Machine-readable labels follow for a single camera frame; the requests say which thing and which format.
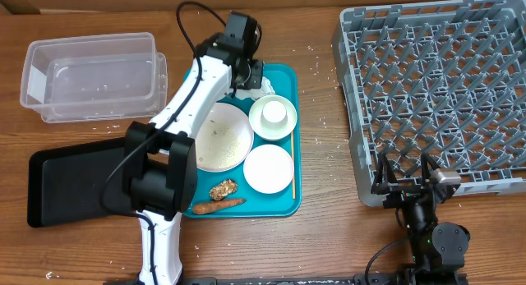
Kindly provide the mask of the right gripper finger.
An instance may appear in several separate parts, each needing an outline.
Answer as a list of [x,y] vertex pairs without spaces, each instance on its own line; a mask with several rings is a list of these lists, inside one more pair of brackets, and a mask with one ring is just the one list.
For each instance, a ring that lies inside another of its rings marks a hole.
[[394,170],[385,154],[378,155],[378,164],[376,170],[376,186],[388,187],[398,183]]
[[429,153],[422,153],[420,157],[421,161],[421,172],[422,172],[422,184],[437,185],[438,178],[436,170],[440,168],[439,164]]

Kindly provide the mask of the white napkin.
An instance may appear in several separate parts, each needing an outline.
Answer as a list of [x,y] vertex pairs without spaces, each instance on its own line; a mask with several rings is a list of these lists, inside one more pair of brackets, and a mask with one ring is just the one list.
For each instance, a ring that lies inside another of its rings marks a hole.
[[261,87],[259,89],[244,90],[237,88],[236,90],[229,89],[227,93],[227,96],[231,99],[251,99],[254,101],[267,95],[275,95],[275,90],[272,87],[270,80],[265,76],[262,77]]

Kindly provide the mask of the white cup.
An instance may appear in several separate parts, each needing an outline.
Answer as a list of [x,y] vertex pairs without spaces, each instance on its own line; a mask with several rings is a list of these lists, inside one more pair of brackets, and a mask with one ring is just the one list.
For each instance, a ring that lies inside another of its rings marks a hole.
[[272,100],[264,105],[261,116],[267,126],[281,126],[287,121],[288,114],[280,101]]

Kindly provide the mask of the pale green bowl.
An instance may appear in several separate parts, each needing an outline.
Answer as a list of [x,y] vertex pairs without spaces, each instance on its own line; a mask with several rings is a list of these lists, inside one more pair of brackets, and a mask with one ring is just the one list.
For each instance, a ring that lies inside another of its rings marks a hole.
[[[266,103],[272,100],[280,101],[287,110],[287,121],[281,126],[267,126],[262,121],[262,109]],[[289,136],[298,122],[298,115],[294,105],[285,97],[279,95],[267,95],[259,98],[249,111],[249,122],[252,130],[264,140],[276,141]]]

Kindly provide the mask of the wooden chopstick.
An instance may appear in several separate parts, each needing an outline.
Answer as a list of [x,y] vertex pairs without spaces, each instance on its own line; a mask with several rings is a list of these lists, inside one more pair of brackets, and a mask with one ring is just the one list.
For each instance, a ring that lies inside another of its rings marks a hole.
[[293,170],[293,177],[291,181],[291,188],[292,188],[292,199],[296,200],[296,182],[295,182],[295,149],[294,149],[294,130],[290,133],[290,147],[291,147],[291,159],[292,159],[292,170]]

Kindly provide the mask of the small white bowl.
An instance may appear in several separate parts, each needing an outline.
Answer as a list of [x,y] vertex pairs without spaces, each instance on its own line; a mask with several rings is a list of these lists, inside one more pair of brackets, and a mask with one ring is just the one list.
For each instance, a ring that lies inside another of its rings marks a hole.
[[277,145],[260,145],[243,163],[243,175],[248,185],[262,194],[283,191],[292,181],[291,155]]

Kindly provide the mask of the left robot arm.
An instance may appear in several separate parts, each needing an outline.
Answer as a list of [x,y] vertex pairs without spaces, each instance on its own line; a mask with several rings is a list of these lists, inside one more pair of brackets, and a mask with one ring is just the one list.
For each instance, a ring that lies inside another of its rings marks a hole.
[[256,99],[263,66],[253,55],[261,26],[232,12],[224,32],[194,47],[190,73],[169,104],[149,123],[133,122],[125,135],[122,189],[141,223],[139,284],[175,284],[182,274],[179,226],[197,186],[196,136],[224,97]]

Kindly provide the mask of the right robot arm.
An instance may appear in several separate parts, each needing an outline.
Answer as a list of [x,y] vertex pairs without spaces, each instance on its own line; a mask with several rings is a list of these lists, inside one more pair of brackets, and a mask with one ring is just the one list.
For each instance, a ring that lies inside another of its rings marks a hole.
[[[465,265],[470,233],[455,224],[440,223],[436,207],[451,198],[461,183],[453,168],[442,168],[427,153],[420,157],[422,178],[406,184],[398,180],[384,154],[378,158],[371,193],[384,195],[383,207],[394,209],[397,222],[406,237],[376,252],[364,271],[366,284],[467,284],[467,276],[458,270]],[[402,264],[392,274],[372,274],[374,261],[384,252],[407,242],[413,262]]]

